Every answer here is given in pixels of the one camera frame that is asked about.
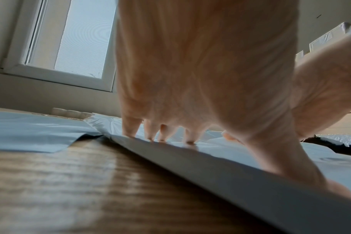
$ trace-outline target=wood grain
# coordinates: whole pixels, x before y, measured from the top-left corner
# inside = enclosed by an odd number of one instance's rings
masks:
[[[277,233],[104,138],[0,152],[0,233]]]

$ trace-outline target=window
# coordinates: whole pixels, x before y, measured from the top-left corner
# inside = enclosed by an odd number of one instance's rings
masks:
[[[111,92],[115,0],[24,0],[3,71]]]

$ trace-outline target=wrinkled skin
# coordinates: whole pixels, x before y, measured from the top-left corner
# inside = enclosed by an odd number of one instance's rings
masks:
[[[120,0],[116,60],[123,134],[194,143],[216,124],[263,169],[351,198],[299,140],[351,110],[351,35],[294,71],[296,0]]]

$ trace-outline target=window frame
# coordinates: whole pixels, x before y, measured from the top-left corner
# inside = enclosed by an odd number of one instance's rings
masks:
[[[5,74],[50,81],[82,88],[96,89],[106,92],[115,90],[114,79],[116,71],[115,62],[115,29],[117,14],[114,13],[113,26],[106,52],[105,63],[101,79],[72,74],[53,69],[46,69],[27,65],[29,48],[34,37],[40,12],[44,11],[49,0],[23,0],[20,14],[12,37],[11,46],[3,64]]]

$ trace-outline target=wooden surface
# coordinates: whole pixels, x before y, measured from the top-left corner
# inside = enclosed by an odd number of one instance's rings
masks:
[[[0,233],[278,233],[105,138],[0,152]]]

